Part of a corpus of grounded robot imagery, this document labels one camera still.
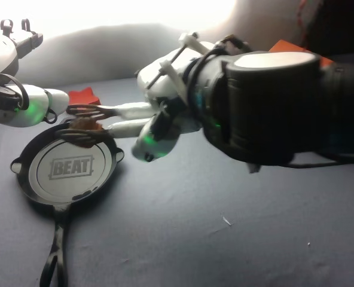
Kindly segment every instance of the cast iron pan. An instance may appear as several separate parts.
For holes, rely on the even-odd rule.
[[[54,239],[40,287],[50,286],[56,264],[58,286],[68,285],[63,238],[69,208],[100,190],[124,157],[113,138],[92,148],[79,148],[56,139],[54,133],[67,127],[68,123],[63,123],[42,132],[11,163],[24,194],[54,210]]]

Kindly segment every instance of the table surface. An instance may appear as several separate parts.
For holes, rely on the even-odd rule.
[[[63,89],[87,86],[104,105],[142,101],[134,79]],[[50,251],[53,219],[9,169],[47,128],[0,125],[0,287],[39,286]],[[131,156],[134,141],[117,140],[108,190],[73,209],[69,286],[354,286],[354,165],[250,175],[202,132],[153,163]]]

